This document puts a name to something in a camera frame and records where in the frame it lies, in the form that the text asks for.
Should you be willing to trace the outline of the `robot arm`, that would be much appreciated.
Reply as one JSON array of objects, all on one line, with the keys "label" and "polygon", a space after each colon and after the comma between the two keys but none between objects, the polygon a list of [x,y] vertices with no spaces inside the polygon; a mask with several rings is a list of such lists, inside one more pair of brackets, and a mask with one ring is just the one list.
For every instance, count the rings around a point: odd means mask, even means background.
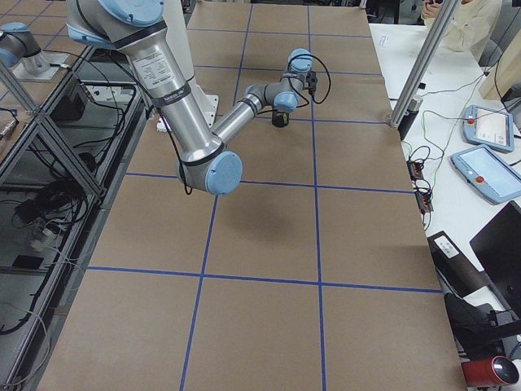
[{"label": "robot arm", "polygon": [[210,125],[195,97],[194,82],[179,66],[190,61],[181,5],[166,1],[68,1],[67,26],[72,40],[119,51],[134,67],[152,105],[181,147],[177,173],[183,184],[215,196],[240,183],[243,163],[228,150],[229,141],[263,108],[279,114],[297,109],[300,93],[311,81],[313,57],[294,50],[280,81],[256,84],[215,125]]}]

